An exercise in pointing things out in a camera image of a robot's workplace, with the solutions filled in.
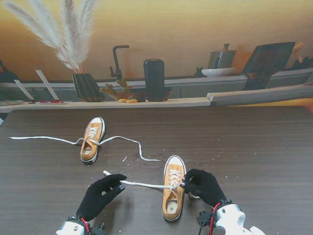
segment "red cable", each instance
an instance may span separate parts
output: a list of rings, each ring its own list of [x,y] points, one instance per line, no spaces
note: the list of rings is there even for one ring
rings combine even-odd
[[[86,220],[85,220],[84,218],[81,217],[80,219],[81,219],[81,221],[84,223],[85,228],[86,228],[87,232],[89,233],[88,223],[86,222]]]
[[[216,212],[217,207],[221,204],[221,202],[219,202],[218,204],[215,205],[214,209],[213,209],[213,213]],[[211,217],[211,222],[210,222],[210,230],[209,230],[209,235],[213,234],[213,215]]]

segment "orange sneaker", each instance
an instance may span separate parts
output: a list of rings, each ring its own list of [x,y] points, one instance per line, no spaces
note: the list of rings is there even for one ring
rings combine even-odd
[[[167,160],[164,168],[164,185],[177,187],[164,189],[162,214],[168,222],[178,220],[182,213],[184,189],[179,185],[185,174],[186,167],[179,156],[172,156]]]
[[[99,146],[92,143],[90,140],[100,142],[106,131],[106,126],[103,119],[96,117],[90,121],[88,124],[85,135],[84,142],[82,144],[82,149],[80,151],[80,159],[85,164],[94,163],[97,160]]]

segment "white shoelace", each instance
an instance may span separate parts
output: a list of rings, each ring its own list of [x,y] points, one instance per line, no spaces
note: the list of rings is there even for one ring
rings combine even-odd
[[[111,175],[111,173],[107,172],[106,170],[103,171],[105,175]],[[148,187],[148,188],[168,188],[169,190],[174,190],[178,188],[179,185],[177,186],[168,186],[168,185],[150,185],[150,184],[143,184],[143,183],[136,183],[136,182],[129,182],[126,180],[121,180],[123,184],[127,185],[137,185],[137,186],[143,186],[143,187]]]
[[[93,140],[98,132],[99,127],[89,127],[88,136]]]
[[[170,173],[168,173],[168,180],[169,180],[169,184],[170,186],[172,186],[173,188],[177,188],[180,184],[180,178],[181,178],[181,171],[178,170],[174,170],[174,169],[168,169],[168,171]]]
[[[10,137],[10,138],[13,139],[13,140],[49,139],[49,140],[55,140],[55,141],[62,141],[62,142],[70,143],[70,144],[73,144],[73,145],[77,145],[80,141],[85,140],[84,138],[79,138],[76,142],[71,142],[71,141],[67,141],[67,140],[64,140],[64,139],[59,139],[59,138],[54,138],[54,137],[49,137],[49,136]],[[113,136],[113,137],[110,137],[110,138],[108,138],[108,139],[106,139],[104,141],[101,141],[100,143],[97,142],[97,141],[94,141],[94,140],[90,140],[90,142],[92,142],[92,143],[94,143],[96,145],[102,145],[103,143],[105,143],[107,141],[110,141],[110,140],[113,140],[113,139],[116,139],[116,138],[120,138],[120,139],[124,139],[124,140],[127,140],[127,141],[132,141],[134,143],[138,143],[139,144],[139,155],[140,155],[142,160],[147,161],[147,162],[160,162],[160,160],[157,160],[157,159],[147,159],[147,158],[144,158],[142,156],[141,144],[138,141],[134,141],[134,140],[131,140],[129,138],[125,138],[125,137],[122,137],[122,136]]]

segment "black faucet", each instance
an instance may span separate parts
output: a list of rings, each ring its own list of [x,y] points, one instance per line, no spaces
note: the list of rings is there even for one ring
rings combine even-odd
[[[116,69],[115,69],[115,72],[114,72],[112,66],[110,66],[110,70],[111,70],[111,77],[117,77],[117,80],[122,80],[123,79],[122,72],[119,69],[117,56],[116,56],[116,49],[119,49],[119,48],[129,48],[129,45],[121,45],[121,46],[113,47],[113,56],[114,56]]]

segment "black glove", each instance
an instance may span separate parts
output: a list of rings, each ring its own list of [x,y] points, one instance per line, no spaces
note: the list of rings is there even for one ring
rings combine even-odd
[[[82,217],[86,221],[94,219],[108,203],[124,190],[125,186],[120,183],[120,180],[126,179],[127,177],[121,174],[109,175],[90,185],[76,212],[76,217]]]
[[[206,204],[215,206],[219,201],[226,200],[226,197],[211,173],[204,170],[190,169],[184,179],[185,193],[199,196]]]

